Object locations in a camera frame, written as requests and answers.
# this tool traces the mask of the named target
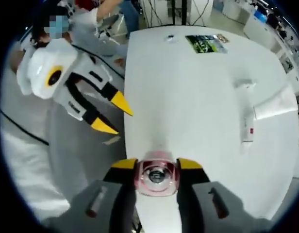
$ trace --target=white table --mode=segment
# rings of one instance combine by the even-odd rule
[[[224,34],[228,54],[196,54],[185,39],[192,34]],[[175,43],[164,39],[173,34]],[[211,181],[237,195],[253,217],[271,219],[293,176],[298,154],[296,111],[255,122],[255,138],[241,153],[239,113],[232,83],[257,81],[253,105],[287,85],[275,54],[246,38],[202,27],[165,26],[131,35],[125,96],[134,116],[125,115],[128,158],[168,150],[203,165]],[[293,95],[288,89],[287,97]],[[176,196],[137,195],[136,208],[146,233],[180,233]]]

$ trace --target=cable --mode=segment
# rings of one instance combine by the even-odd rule
[[[158,15],[157,15],[156,11],[154,10],[153,5],[151,4],[150,0],[148,0],[148,1],[149,1],[149,5],[150,5],[150,7],[151,7],[151,10],[154,11],[154,13],[155,13],[157,19],[158,19],[159,22],[160,22],[160,25],[162,26],[162,25],[163,25],[162,21],[161,21],[160,18],[158,17]]]
[[[194,26],[195,23],[198,21],[198,19],[201,18],[201,20],[202,20],[202,15],[204,14],[204,12],[205,12],[205,10],[206,10],[206,8],[207,8],[208,5],[209,5],[209,0],[207,0],[207,4],[205,5],[205,7],[204,7],[204,9],[203,9],[203,12],[201,13],[201,15],[199,15],[199,17],[198,17],[198,18],[195,20],[195,22],[192,24],[193,26]]]
[[[135,232],[136,232],[136,233],[140,233],[141,230],[142,230],[142,224],[141,224],[141,222],[139,222],[139,224],[138,224],[138,228],[137,228],[137,230],[136,230]]]
[[[156,0],[154,0],[154,10],[156,12]]]
[[[132,228],[134,229],[135,232],[137,231],[137,228],[135,227],[135,224],[133,223],[133,221],[132,221]]]
[[[152,23],[153,23],[153,9],[150,11],[150,27],[152,27]]]
[[[79,46],[77,46],[77,45],[72,45],[73,47],[75,47],[75,48],[77,48],[77,49],[79,49],[79,50],[81,50],[81,51],[83,51],[83,52],[87,52],[87,53],[89,53],[90,55],[92,55],[92,56],[95,56],[95,57],[98,57],[102,62],[104,62],[112,71],[114,71],[119,77],[121,77],[123,80],[125,80],[125,77],[124,76],[122,76],[120,73],[118,73],[116,70],[114,70],[114,68],[113,67],[111,67],[106,61],[104,61],[100,56],[98,56],[98,55],[96,55],[96,54],[94,54],[94,53],[92,53],[92,52],[89,52],[88,50],[85,50],[84,48],[82,48],[82,47],[79,47]]]
[[[29,131],[25,130],[23,127],[21,127],[19,124],[17,124],[15,121],[13,121],[9,116],[7,116],[1,109],[0,109],[0,113],[7,118],[11,123],[13,123],[18,129],[20,129],[22,132],[24,132],[26,135],[30,136],[31,138],[43,143],[46,146],[49,146],[49,143],[46,142],[44,139],[35,136],[34,134],[30,133]]]
[[[197,5],[196,5],[196,2],[195,2],[195,0],[193,0],[193,2],[194,2],[194,5],[195,5],[195,7],[196,7],[196,10],[197,10],[197,12],[198,12],[198,15],[199,15],[199,17],[201,18],[201,21],[202,21],[202,24],[205,26],[205,24],[204,24],[204,22],[203,22],[203,19],[202,19],[202,15],[200,14],[200,12],[199,12],[199,10],[198,10],[198,7],[197,7]]]
[[[143,10],[143,12],[144,12],[144,16],[145,16],[146,22],[147,22],[147,24],[149,25],[149,19],[148,19],[147,15],[146,15],[146,11]]]

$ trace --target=blue face mask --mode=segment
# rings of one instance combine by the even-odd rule
[[[62,34],[68,32],[69,22],[67,16],[51,16],[49,27],[44,30],[51,39],[62,38]]]

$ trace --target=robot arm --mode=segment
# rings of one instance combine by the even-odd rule
[[[95,130],[118,134],[118,130],[78,90],[76,80],[91,85],[113,105],[133,115],[123,94],[111,83],[112,77],[102,64],[94,64],[86,53],[78,53],[63,38],[53,39],[39,48],[28,65],[33,93],[53,99],[78,120],[85,120]]]
[[[155,161],[160,163],[163,160],[151,160]],[[136,179],[144,181],[151,173],[158,177],[155,169],[151,169],[149,174],[143,170],[139,176],[140,167],[148,162],[136,159],[116,162],[103,181],[93,182],[78,194],[71,208],[51,219],[49,227],[58,233],[130,233],[135,192],[140,192],[133,182],[135,184]],[[247,214],[241,199],[235,194],[220,183],[211,182],[197,162],[179,158],[174,166],[180,176],[178,192],[174,195],[177,195],[182,233],[261,232],[269,227],[267,220],[254,219]],[[153,180],[152,185],[160,186],[161,181]]]

